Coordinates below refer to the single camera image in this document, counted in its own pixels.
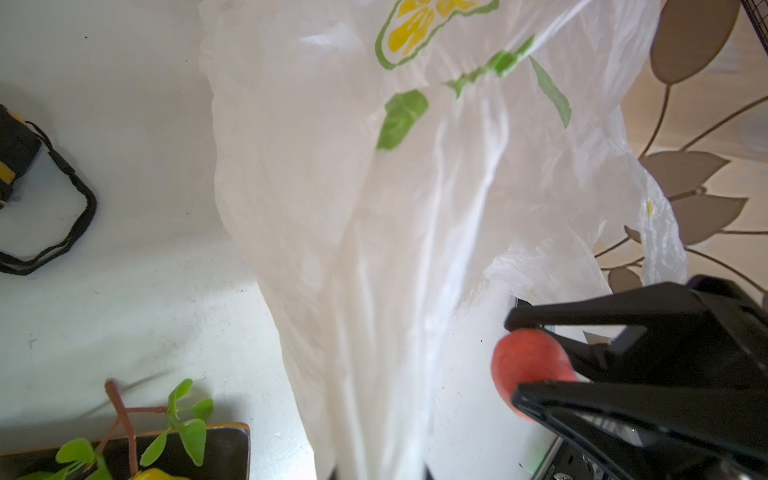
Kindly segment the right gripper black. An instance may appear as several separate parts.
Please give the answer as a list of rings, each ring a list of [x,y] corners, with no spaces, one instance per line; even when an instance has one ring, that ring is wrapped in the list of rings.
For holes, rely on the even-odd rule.
[[[620,326],[605,346],[560,338],[577,382],[516,388],[511,403],[614,479],[767,476],[767,314],[704,275],[583,301],[513,308],[511,332]]]

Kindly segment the green leafy fake sprig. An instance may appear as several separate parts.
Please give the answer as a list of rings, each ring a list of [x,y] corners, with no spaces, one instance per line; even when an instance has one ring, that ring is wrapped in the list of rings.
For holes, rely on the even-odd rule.
[[[118,384],[109,379],[104,384],[105,393],[114,408],[116,419],[104,438],[94,446],[84,438],[75,438],[59,447],[55,460],[64,466],[50,473],[38,471],[25,475],[26,479],[111,479],[103,451],[118,429],[123,429],[128,442],[129,478],[150,467],[163,454],[170,432],[181,437],[185,451],[196,466],[202,466],[206,445],[208,420],[214,412],[214,401],[203,398],[192,406],[183,407],[181,401],[192,391],[194,381],[182,380],[168,395],[164,406],[128,407],[125,405]],[[139,457],[137,449],[138,432],[133,422],[136,414],[160,414],[165,418],[166,428],[146,447]]]

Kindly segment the white plastic bag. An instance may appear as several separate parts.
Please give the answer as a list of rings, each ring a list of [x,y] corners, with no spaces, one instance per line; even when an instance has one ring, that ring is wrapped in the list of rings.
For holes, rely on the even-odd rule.
[[[425,472],[443,343],[494,281],[609,293],[593,249],[636,230],[642,281],[687,259],[622,101],[656,1],[204,1],[216,204],[252,265],[321,478]]]

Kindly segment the yellow fake lemon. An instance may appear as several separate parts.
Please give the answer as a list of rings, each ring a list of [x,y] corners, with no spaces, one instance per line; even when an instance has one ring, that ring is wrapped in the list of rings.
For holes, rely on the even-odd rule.
[[[132,476],[130,480],[189,480],[189,479],[186,477],[170,475],[167,472],[158,468],[151,468],[151,469],[139,471],[136,475]]]

